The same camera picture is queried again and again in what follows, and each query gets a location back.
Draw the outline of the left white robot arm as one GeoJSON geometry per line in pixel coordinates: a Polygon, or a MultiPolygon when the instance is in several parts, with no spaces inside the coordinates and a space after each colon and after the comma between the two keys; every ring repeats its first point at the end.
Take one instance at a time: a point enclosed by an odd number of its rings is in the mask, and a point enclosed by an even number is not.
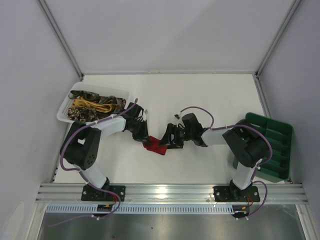
{"type": "Polygon", "coordinates": [[[60,167],[66,172],[78,172],[91,189],[116,196],[111,192],[109,179],[96,163],[101,140],[129,131],[134,141],[150,145],[147,114],[146,109],[131,102],[127,109],[100,120],[74,121],[60,148],[60,167]]]}

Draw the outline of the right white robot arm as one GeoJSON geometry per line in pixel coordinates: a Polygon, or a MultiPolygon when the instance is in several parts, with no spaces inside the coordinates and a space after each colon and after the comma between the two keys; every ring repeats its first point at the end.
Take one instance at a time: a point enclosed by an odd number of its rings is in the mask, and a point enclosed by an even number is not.
{"type": "Polygon", "coordinates": [[[194,113],[188,113],[182,116],[181,123],[167,125],[159,145],[182,149],[187,141],[203,148],[227,145],[237,159],[235,175],[226,190],[215,193],[219,202],[238,202],[246,197],[253,185],[258,165],[267,153],[272,153],[267,138],[245,119],[235,125],[211,128],[203,127],[194,113]]]}

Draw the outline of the red necktie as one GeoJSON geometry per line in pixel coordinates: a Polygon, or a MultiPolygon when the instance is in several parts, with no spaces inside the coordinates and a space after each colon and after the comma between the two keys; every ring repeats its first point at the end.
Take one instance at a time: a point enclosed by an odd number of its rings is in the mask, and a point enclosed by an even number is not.
{"type": "Polygon", "coordinates": [[[143,143],[143,147],[148,151],[164,156],[167,152],[168,147],[166,145],[160,145],[160,140],[150,136],[149,143],[143,143]]]}

